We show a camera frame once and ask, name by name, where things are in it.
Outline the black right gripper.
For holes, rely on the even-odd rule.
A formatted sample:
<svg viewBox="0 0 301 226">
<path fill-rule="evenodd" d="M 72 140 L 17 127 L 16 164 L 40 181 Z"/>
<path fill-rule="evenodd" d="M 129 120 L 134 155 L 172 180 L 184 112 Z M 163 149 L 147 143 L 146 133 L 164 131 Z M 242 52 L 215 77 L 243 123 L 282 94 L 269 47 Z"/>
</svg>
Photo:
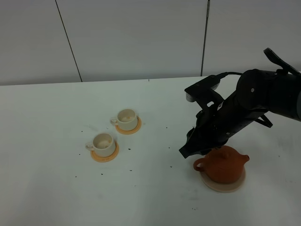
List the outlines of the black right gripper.
<svg viewBox="0 0 301 226">
<path fill-rule="evenodd" d="M 237 94 L 231 94 L 221 108 L 212 112 L 210 118 L 198 125 L 186 144 L 179 149 L 184 158 L 206 155 L 213 148 L 224 145 L 228 139 L 255 120 L 255 111 L 243 108 Z"/>
</svg>

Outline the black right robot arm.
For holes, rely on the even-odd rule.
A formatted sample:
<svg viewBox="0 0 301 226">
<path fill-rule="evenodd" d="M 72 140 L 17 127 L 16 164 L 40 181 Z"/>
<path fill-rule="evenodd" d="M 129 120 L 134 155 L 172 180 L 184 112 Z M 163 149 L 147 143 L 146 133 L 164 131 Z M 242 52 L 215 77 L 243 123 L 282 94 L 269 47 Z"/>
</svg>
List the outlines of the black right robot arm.
<svg viewBox="0 0 301 226">
<path fill-rule="evenodd" d="M 273 71 L 252 69 L 240 76 L 235 91 L 223 99 L 215 89 L 230 72 L 207 76 L 185 89 L 186 99 L 197 102 L 196 126 L 187 133 L 180 148 L 184 158 L 206 155 L 225 145 L 230 137 L 255 121 L 268 128 L 272 122 L 265 116 L 272 112 L 297 121 L 301 119 L 301 74 L 279 58 L 270 48 L 264 54 L 281 68 Z"/>
</svg>

